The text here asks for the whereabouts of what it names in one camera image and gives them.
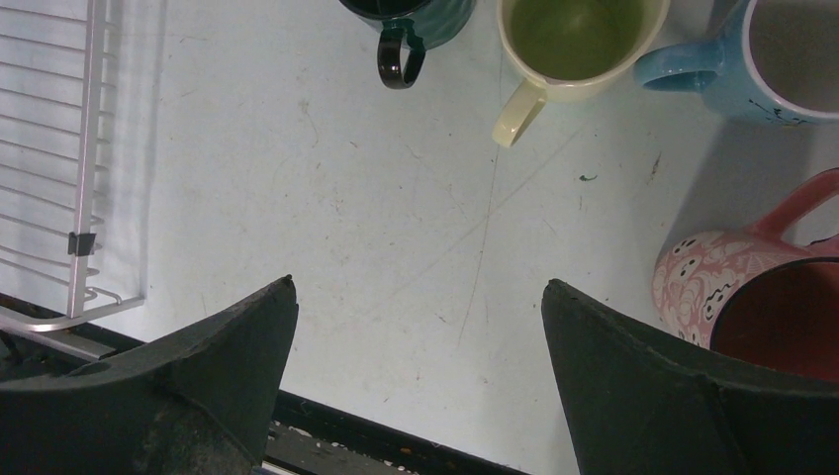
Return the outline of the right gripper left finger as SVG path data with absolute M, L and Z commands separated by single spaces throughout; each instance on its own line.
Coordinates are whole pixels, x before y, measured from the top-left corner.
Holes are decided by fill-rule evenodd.
M 60 376 L 1 385 L 5 474 L 248 474 L 299 306 L 284 276 L 204 320 Z

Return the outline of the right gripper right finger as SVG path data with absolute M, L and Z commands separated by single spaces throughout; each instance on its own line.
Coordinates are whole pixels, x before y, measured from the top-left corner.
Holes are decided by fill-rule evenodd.
M 550 360 L 584 474 L 834 474 L 838 387 L 700 348 L 553 279 Z

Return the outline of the pink patterned mug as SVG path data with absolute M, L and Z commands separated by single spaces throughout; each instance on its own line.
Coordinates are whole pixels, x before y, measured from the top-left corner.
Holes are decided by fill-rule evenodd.
M 785 241 L 837 197 L 838 171 L 797 187 L 750 226 L 699 233 L 662 253 L 652 299 L 673 335 L 773 370 L 838 379 L 838 238 Z

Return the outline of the light green mug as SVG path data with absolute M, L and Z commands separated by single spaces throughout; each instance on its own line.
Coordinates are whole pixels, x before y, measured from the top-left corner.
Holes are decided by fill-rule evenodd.
M 511 147 L 546 104 L 608 89 L 649 49 L 670 6 L 668 0 L 500 1 L 502 46 L 521 82 L 493 140 Z

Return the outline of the blue mug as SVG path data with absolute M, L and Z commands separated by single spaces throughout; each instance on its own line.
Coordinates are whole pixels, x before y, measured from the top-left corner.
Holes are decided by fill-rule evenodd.
M 739 1 L 709 39 L 633 67 L 643 88 L 698 93 L 723 116 L 800 127 L 838 120 L 838 4 Z

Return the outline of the teal green mug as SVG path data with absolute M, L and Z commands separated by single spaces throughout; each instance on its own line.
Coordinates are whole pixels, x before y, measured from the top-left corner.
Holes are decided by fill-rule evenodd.
M 471 18 L 475 0 L 341 0 L 340 4 L 379 33 L 377 69 L 393 90 L 412 87 L 425 54 L 454 39 Z

